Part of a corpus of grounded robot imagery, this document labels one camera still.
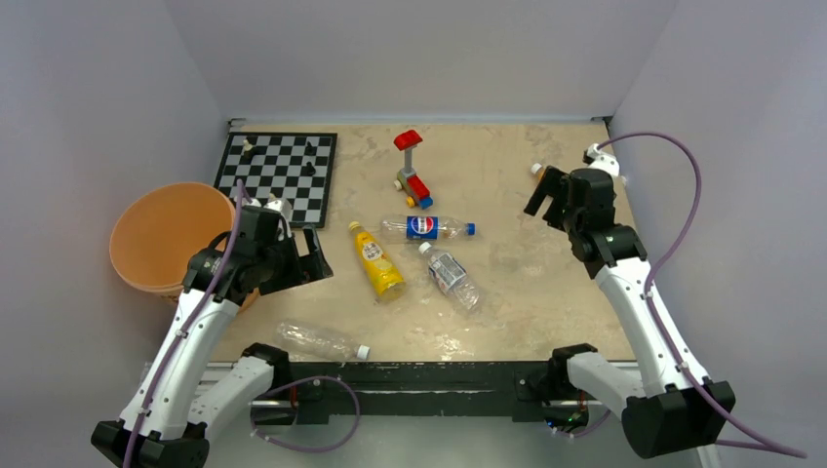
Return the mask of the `pepsi plastic bottle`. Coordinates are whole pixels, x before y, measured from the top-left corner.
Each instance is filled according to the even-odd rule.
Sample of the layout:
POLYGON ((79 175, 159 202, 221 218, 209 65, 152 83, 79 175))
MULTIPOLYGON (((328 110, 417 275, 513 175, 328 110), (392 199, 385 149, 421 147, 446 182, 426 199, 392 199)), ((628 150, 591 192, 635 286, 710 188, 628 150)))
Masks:
POLYGON ((379 232, 398 241, 438 241, 472 238, 476 224, 442 215, 397 215, 379 222, 379 232))

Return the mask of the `clear water bottle white label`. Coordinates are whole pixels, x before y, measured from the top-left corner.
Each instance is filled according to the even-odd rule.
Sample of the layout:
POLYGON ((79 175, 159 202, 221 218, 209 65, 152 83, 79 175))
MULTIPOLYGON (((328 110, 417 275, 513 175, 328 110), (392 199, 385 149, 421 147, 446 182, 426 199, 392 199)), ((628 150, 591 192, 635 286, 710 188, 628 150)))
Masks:
POLYGON ((481 288, 451 253, 438 249, 429 242, 421 243, 417 250, 426 259, 432 281, 456 307, 472 311, 480 305, 481 288))

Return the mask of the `orange drink bottle blue label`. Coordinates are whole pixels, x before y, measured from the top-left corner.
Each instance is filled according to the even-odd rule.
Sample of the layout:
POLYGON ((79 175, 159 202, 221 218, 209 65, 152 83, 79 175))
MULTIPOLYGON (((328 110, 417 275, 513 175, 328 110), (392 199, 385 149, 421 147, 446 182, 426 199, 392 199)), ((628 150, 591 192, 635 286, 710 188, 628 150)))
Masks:
POLYGON ((532 167, 531 167, 531 172, 532 172, 532 174, 533 174, 533 175, 534 175, 534 176, 535 176, 538 180, 542 180, 542 178, 543 178, 543 176, 544 176, 544 174, 545 174, 545 171, 546 171, 546 167, 545 167, 544 165, 542 165, 542 164, 539 164, 539 163, 535 163, 535 164, 533 164, 533 165, 532 165, 532 167))

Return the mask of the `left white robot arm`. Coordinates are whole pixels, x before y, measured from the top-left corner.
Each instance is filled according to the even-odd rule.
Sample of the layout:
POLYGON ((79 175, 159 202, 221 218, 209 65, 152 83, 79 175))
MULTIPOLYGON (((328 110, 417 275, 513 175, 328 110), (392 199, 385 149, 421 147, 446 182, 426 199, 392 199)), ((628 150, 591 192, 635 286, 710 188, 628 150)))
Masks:
POLYGON ((277 399, 291 385, 288 354, 254 343, 229 376, 202 396, 196 389, 228 325, 253 292, 262 295, 332 277, 316 229, 302 226, 302 255, 285 199, 244 206, 233 227, 193 255, 177 310, 146 378, 91 444, 117 467, 202 467, 210 444, 233 414, 254 397, 277 399))

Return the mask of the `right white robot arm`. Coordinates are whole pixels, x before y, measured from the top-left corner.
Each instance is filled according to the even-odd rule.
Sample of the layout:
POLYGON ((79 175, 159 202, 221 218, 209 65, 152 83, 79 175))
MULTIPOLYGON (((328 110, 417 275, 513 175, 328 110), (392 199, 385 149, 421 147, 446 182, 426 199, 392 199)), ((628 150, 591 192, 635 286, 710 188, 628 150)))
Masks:
POLYGON ((582 262, 612 306, 639 368, 633 377, 608 362, 595 347, 577 344, 553 350, 533 393, 569 397, 582 391, 619 418, 631 449, 644 459, 716 443, 725 413, 736 402, 730 385, 714 381, 697 361, 648 283, 652 268, 633 227, 616 222, 612 174, 594 168, 569 173, 532 166, 538 184, 524 211, 567 234, 582 262))

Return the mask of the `yellow juice bottle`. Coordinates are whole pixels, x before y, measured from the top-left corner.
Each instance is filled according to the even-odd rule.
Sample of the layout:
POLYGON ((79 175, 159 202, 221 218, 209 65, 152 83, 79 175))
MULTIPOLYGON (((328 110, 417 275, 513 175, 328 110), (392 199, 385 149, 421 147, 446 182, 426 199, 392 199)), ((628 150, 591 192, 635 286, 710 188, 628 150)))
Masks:
POLYGON ((399 298, 406 291, 407 283, 388 253, 360 222, 351 221, 348 230, 376 297, 382 302, 399 298))

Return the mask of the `clear crushed bottle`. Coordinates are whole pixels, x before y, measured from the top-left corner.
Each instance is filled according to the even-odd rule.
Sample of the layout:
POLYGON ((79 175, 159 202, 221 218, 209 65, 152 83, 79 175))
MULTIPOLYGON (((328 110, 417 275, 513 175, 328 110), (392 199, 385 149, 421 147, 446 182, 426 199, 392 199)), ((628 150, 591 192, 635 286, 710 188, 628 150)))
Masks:
POLYGON ((281 348, 333 362, 367 361, 371 347, 340 331, 285 321, 275 329, 274 340, 281 348))

